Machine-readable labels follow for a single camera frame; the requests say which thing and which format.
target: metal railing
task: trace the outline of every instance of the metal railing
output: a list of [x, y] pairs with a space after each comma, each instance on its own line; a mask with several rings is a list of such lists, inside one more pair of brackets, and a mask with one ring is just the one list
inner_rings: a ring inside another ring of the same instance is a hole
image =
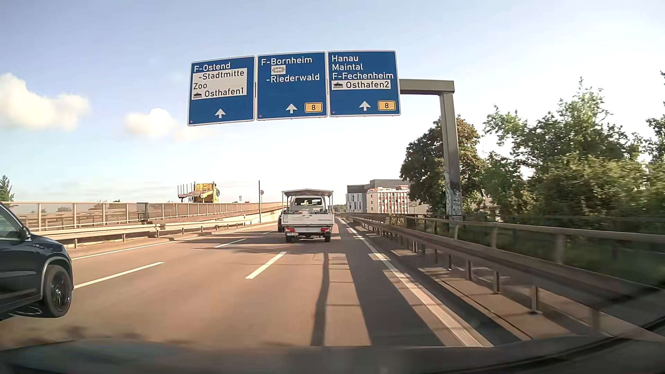
[[[258, 210], [258, 203], [2, 202], [34, 232]], [[281, 202], [261, 203], [262, 210]]]
[[553, 226], [563, 228], [580, 228], [587, 230], [665, 234], [665, 217], [535, 216], [526, 214], [517, 216], [503, 216], [500, 214], [485, 213], [464, 214], [461, 216], [447, 214], [412, 214], [412, 216], [442, 218], [446, 220], [504, 222], [509, 224], [525, 224], [532, 226]]
[[[488, 269], [495, 292], [503, 289], [504, 276], [519, 280], [530, 287], [531, 309], [539, 309], [539, 289], [561, 295], [590, 308], [590, 327], [600, 331], [600, 312], [614, 316], [645, 329], [655, 328], [654, 322], [665, 316], [665, 290], [661, 287], [616, 278], [565, 264], [566, 251], [574, 249], [568, 236], [598, 238], [601, 240], [639, 240], [663, 248], [665, 236], [624, 232], [604, 232], [545, 226], [526, 226], [499, 222], [467, 222], [411, 216], [386, 216], [380, 214], [345, 214], [350, 220], [360, 222], [380, 236], [402, 244], [413, 252], [425, 254], [426, 248], [447, 257], [446, 266], [453, 270], [456, 258], [465, 263], [468, 280], [473, 280], [474, 270]], [[489, 242], [462, 238], [465, 226], [489, 228]], [[551, 255], [555, 260], [525, 256], [501, 249], [500, 230], [521, 230], [550, 235], [554, 246]]]
[[407, 215], [356, 215], [630, 281], [665, 287], [665, 235], [504, 222], [445, 220]]
[[[276, 212], [281, 211], [281, 205], [273, 206], [266, 208], [262, 212], [262, 217], [268, 218], [272, 216], [274, 219], [270, 221], [263, 222], [274, 222], [276, 220]], [[210, 220], [197, 220], [189, 222], [159, 222], [159, 220], [152, 221], [150, 223], [143, 222], [141, 224], [119, 224], [119, 225], [109, 225], [109, 226], [85, 226], [78, 228], [69, 228], [62, 230], [49, 230], [46, 232], [33, 232], [34, 234], [39, 234], [47, 236], [54, 240], [73, 240], [71, 244], [74, 245], [74, 248], [78, 246], [78, 240], [84, 238], [99, 238], [101, 240], [109, 240], [109, 237], [116, 237], [116, 239], [122, 238], [122, 241], [125, 242], [128, 234], [142, 234], [140, 236], [154, 235], [154, 237], [159, 238], [160, 232], [173, 232], [173, 231], [182, 231], [181, 234], [185, 234], [188, 229], [200, 229], [200, 232], [203, 232], [205, 228], [214, 228], [219, 230], [220, 228], [233, 228], [240, 227], [252, 224], [258, 224], [259, 220], [259, 211], [258, 209], [252, 211], [239, 211], [237, 215], [226, 216], [224, 218], [216, 218]]]

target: asphalt road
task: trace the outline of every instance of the asphalt road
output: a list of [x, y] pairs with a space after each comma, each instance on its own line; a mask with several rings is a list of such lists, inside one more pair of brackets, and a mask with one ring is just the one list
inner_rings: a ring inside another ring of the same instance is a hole
[[0, 321], [0, 347], [83, 337], [212, 347], [489, 345], [346, 224], [336, 223], [329, 243], [288, 244], [275, 229], [73, 250], [69, 313]]

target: tire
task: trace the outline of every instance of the tire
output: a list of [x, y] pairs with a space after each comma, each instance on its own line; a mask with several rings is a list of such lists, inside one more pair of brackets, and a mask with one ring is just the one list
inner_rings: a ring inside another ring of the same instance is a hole
[[48, 265], [44, 273], [42, 300], [37, 304], [40, 317], [58, 318], [72, 305], [72, 280], [69, 273], [58, 265]]

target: traffic sign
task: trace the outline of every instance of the traffic sign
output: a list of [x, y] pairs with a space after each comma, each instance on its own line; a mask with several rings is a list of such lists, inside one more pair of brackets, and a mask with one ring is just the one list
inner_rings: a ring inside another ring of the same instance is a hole
[[395, 51], [328, 52], [331, 117], [400, 115]]
[[257, 57], [257, 120], [326, 117], [326, 97], [325, 52]]
[[187, 125], [254, 120], [254, 74], [254, 56], [192, 63]]

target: white building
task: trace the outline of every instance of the white building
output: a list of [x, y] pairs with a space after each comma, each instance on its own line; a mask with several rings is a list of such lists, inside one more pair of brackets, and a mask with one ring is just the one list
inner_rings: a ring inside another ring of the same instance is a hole
[[366, 195], [366, 212], [368, 213], [410, 213], [409, 186], [407, 184], [395, 188], [370, 188]]
[[373, 179], [346, 186], [346, 211], [352, 213], [424, 213], [427, 205], [409, 201], [409, 185], [400, 179]]
[[346, 211], [352, 213], [364, 212], [362, 198], [364, 194], [346, 194]]

